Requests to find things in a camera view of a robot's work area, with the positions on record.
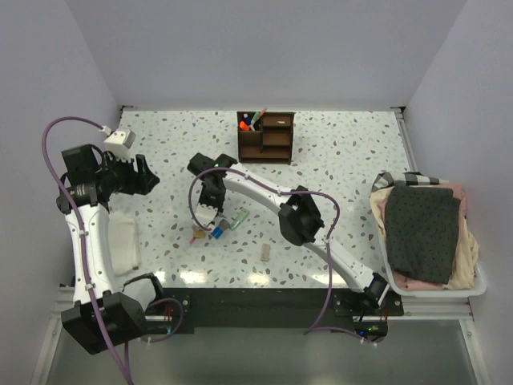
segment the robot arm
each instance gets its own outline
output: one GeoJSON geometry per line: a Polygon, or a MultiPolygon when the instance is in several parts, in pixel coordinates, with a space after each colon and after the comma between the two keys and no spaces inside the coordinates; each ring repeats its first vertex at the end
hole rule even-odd
{"type": "MultiPolygon", "coordinates": [[[[90,144],[63,151],[67,172],[61,180],[68,179],[70,187],[67,191],[79,207],[92,288],[111,341],[118,345],[146,333],[144,311],[150,302],[164,294],[153,274],[127,282],[120,291],[108,244],[108,202],[113,193],[146,195],[160,180],[149,170],[144,156],[136,155],[135,162],[130,157],[134,136],[129,130],[119,129],[108,134],[105,152],[90,144]],[[101,155],[100,163],[93,150],[101,155]]],[[[78,219],[62,192],[57,198],[57,206],[66,218],[75,258],[74,307],[62,312],[63,327],[90,354],[99,353],[107,349],[107,345],[95,321],[86,287],[78,219]]]]}
{"type": "MultiPolygon", "coordinates": [[[[280,231],[287,241],[294,245],[304,245],[327,261],[324,222],[312,197],[282,194],[306,188],[299,186],[291,189],[274,184],[253,174],[224,154],[216,160],[211,160],[198,153],[191,159],[188,170],[199,175],[200,172],[214,167],[229,167],[238,173],[213,172],[204,176],[200,202],[196,208],[196,212],[200,212],[203,219],[203,226],[208,225],[217,213],[222,212],[225,190],[228,189],[241,193],[273,211],[279,217],[280,231]],[[278,193],[270,192],[250,179],[261,182],[278,193]]],[[[358,261],[334,237],[329,239],[329,246],[333,269],[345,279],[352,291],[364,293],[368,303],[378,308],[389,289],[386,280],[358,261]]]]}

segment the white wall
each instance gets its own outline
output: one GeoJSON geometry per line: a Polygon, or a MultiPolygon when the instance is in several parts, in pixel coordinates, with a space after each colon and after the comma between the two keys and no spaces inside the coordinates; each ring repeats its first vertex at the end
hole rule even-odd
{"type": "Polygon", "coordinates": [[[67,0],[121,104],[406,105],[465,0],[67,0]]]}
{"type": "Polygon", "coordinates": [[[489,287],[471,304],[495,383],[511,383],[513,2],[468,0],[406,109],[422,171],[461,181],[489,287]]]}
{"type": "MultiPolygon", "coordinates": [[[[29,383],[71,242],[42,160],[42,130],[64,115],[116,127],[117,106],[63,0],[0,2],[0,383],[29,383]]],[[[60,150],[101,137],[85,124],[50,134],[60,150]]]]}

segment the black metal base plate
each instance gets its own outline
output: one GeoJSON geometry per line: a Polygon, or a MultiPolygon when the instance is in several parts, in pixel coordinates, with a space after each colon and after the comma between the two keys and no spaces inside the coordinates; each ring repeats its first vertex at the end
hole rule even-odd
{"type": "MultiPolygon", "coordinates": [[[[164,297],[186,301],[184,324],[178,333],[193,333],[196,327],[306,329],[319,315],[326,291],[326,289],[164,288],[164,297]]],[[[385,301],[389,316],[404,315],[401,297],[396,293],[389,292],[385,301]]],[[[351,290],[334,290],[325,317],[318,326],[338,326],[353,330],[353,316],[361,313],[361,302],[360,294],[351,290]]],[[[179,311],[177,306],[172,308],[175,312],[179,311]]],[[[381,310],[366,312],[367,315],[377,316],[381,313],[381,310]]],[[[162,315],[164,306],[148,309],[146,314],[162,315]]],[[[164,322],[148,322],[148,334],[166,332],[164,322]]]]}

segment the wooden organizer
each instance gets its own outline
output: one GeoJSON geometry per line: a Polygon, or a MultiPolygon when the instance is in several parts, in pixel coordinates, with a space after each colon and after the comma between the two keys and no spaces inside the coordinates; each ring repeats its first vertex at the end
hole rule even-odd
{"type": "Polygon", "coordinates": [[[239,161],[241,163],[286,163],[292,161],[294,135],[293,112],[266,112],[255,123],[256,131],[241,131],[238,124],[244,114],[251,118],[255,111],[237,112],[239,161]]]}

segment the dark gray towel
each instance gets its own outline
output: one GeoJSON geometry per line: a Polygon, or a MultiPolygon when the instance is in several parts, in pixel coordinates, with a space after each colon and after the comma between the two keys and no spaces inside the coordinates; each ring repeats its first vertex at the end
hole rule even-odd
{"type": "Polygon", "coordinates": [[[385,209],[386,252],[393,270],[448,283],[458,243],[461,201],[450,188],[396,187],[385,209]]]}

